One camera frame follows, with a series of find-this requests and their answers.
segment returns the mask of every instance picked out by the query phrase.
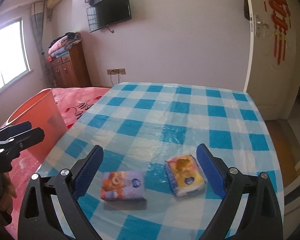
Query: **stack of clothes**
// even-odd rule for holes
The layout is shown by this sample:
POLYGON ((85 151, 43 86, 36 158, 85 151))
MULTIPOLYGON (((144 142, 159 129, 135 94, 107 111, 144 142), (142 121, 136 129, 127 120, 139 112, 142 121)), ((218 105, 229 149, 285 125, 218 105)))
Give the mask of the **stack of clothes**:
POLYGON ((47 61, 50 62, 53 58, 58 58, 67 54, 72 46, 80 41, 82 41, 82 38, 79 32, 66 33, 64 36, 53 40, 49 47, 47 61))

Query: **window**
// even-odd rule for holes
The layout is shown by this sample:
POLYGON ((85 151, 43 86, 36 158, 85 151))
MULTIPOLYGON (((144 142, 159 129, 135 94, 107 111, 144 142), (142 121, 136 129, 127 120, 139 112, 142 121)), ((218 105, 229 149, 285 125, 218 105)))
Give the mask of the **window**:
POLYGON ((27 72, 20 19, 0 30, 0 91, 27 72))

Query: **hand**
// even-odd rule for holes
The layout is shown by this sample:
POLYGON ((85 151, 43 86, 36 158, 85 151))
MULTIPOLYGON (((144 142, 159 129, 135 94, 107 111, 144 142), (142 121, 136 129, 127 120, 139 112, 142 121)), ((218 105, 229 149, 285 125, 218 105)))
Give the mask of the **hand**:
POLYGON ((17 193, 14 185, 12 184, 9 173, 3 173, 3 190, 4 193, 0 199, 0 210, 6 211, 9 215, 12 213, 12 197, 16 198, 17 193))

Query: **window frame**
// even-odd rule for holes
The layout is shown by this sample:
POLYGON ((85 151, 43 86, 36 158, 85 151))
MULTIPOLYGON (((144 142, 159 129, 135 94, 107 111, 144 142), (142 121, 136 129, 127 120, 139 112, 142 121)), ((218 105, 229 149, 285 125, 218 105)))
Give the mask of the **window frame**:
POLYGON ((2 76, 2 73, 1 73, 1 78, 2 78, 2 81, 3 81, 3 86, 0 88, 0 94, 3 91, 5 91, 8 87, 10 87, 12 84, 14 84, 16 81, 18 81, 19 79, 21 79, 22 77, 24 77, 25 75, 27 75, 28 73, 30 73, 30 72, 33 71, 33 70, 30 70, 30 68, 29 68, 28 58, 27 58, 27 55, 26 55, 25 41, 24 41, 24 35, 23 35, 23 21, 22 21, 22 18, 17 18, 15 20, 12 20, 12 21, 4 23, 3 25, 0 25, 0 30, 4 29, 5 27, 8 27, 11 24, 17 23, 17 22, 20 22, 21 48, 22 48, 23 59, 25 61, 25 65, 26 65, 26 70, 23 71, 18 76, 14 77, 8 83, 4 82, 4 79, 3 79, 3 76, 2 76))

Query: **curtain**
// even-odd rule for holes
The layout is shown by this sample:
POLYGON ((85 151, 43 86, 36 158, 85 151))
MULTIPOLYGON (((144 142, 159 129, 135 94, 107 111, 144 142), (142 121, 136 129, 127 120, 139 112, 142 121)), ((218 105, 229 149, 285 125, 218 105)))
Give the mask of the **curtain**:
POLYGON ((44 6, 45 2, 35 2, 31 7, 31 26, 37 45, 37 49, 40 57, 40 64, 43 73, 43 79, 46 83, 46 87, 54 87, 54 78, 52 75, 52 70, 46 61, 42 46, 42 33, 43 33, 43 23, 44 23, 44 6))

